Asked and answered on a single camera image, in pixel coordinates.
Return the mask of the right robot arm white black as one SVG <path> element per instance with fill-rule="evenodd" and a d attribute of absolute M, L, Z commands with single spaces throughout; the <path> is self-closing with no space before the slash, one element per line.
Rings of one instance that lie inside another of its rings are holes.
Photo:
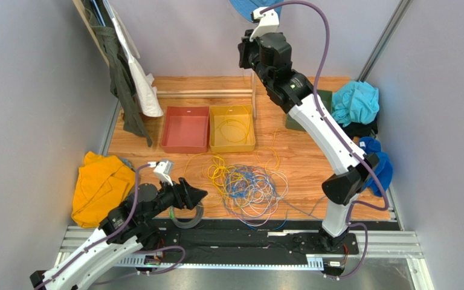
<path fill-rule="evenodd" d="M 253 29 L 246 30 L 238 50 L 239 66 L 257 74 L 270 100 L 311 136 L 332 166 L 334 174 L 322 184 L 327 212 L 316 241 L 331 253 L 343 246 L 351 206 L 379 158 L 366 154 L 344 133 L 308 78 L 292 69 L 292 48 L 282 33 L 256 36 Z"/>

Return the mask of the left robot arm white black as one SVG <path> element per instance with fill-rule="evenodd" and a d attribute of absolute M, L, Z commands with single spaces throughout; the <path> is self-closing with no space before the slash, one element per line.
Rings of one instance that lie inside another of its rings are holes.
<path fill-rule="evenodd" d="M 160 230 L 153 220 L 171 207 L 194 209 L 208 192 L 184 178 L 169 184 L 141 184 L 100 222 L 93 233 L 61 264 L 30 276 L 34 289 L 88 289 L 126 256 L 156 252 Z"/>

